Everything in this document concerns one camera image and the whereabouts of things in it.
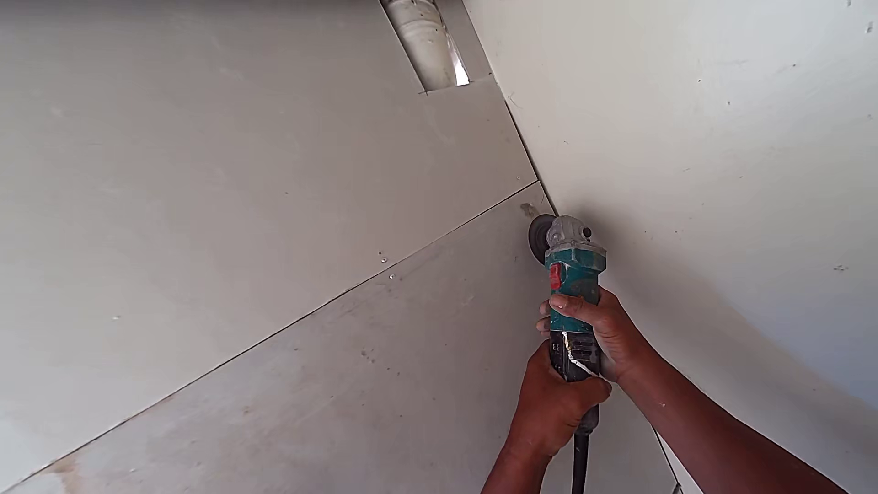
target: red switch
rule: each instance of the red switch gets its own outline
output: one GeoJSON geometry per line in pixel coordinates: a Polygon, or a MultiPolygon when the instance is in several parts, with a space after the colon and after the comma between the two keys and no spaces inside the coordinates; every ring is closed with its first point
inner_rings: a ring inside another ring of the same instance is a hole
{"type": "Polygon", "coordinates": [[[549,267],[549,286],[552,290],[561,288],[561,263],[555,263],[549,267]]]}

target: white pipe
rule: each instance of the white pipe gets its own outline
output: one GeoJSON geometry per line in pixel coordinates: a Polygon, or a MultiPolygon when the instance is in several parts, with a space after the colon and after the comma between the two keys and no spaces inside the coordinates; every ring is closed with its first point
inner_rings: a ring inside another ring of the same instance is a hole
{"type": "Polygon", "coordinates": [[[424,89],[456,85],[449,37],[433,2],[389,0],[385,10],[424,89]]]}

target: drywall ceiling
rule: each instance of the drywall ceiling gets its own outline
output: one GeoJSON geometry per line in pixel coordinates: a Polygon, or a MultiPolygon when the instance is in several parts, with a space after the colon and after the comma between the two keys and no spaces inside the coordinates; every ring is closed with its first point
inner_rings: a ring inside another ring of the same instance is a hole
{"type": "Polygon", "coordinates": [[[591,223],[647,338],[871,491],[878,4],[465,3],[549,196],[591,223]]]}
{"type": "MultiPolygon", "coordinates": [[[[550,211],[526,188],[10,494],[479,491],[540,342],[525,232],[550,211]]],[[[670,493],[637,409],[618,390],[601,407],[589,488],[670,493]]],[[[545,492],[570,489],[570,453],[545,492]]]]}
{"type": "Polygon", "coordinates": [[[535,179],[379,2],[6,3],[0,40],[0,488],[535,179]]]}

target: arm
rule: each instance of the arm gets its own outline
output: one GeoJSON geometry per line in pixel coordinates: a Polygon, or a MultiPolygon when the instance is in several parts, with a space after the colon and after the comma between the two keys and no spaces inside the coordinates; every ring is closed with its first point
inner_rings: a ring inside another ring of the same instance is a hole
{"type": "MultiPolygon", "coordinates": [[[[835,483],[704,395],[646,342],[615,295],[601,301],[553,295],[551,306],[592,324],[615,377],[705,494],[844,494],[835,483]]],[[[544,314],[549,310],[544,303],[544,314]]],[[[547,329],[545,320],[537,328],[547,329]]]]}
{"type": "Polygon", "coordinates": [[[573,436],[588,409],[609,397],[609,384],[597,378],[565,382],[549,362],[543,341],[524,373],[518,406],[506,444],[482,494],[536,494],[551,457],[573,436]]]}

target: angle grinder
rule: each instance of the angle grinder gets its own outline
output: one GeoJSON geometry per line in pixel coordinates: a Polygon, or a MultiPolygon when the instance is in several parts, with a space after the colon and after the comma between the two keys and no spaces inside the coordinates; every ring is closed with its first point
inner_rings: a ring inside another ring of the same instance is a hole
{"type": "MultiPolygon", "coordinates": [[[[598,302],[598,274],[607,268],[607,251],[591,240],[592,230],[572,216],[540,214],[530,223],[528,242],[536,260],[549,270],[553,294],[598,302]]],[[[601,348],[591,324],[551,310],[549,357],[567,382],[599,375],[601,348]]],[[[586,487],[588,437],[598,425],[595,405],[579,421],[573,434],[572,494],[586,487]]]]}

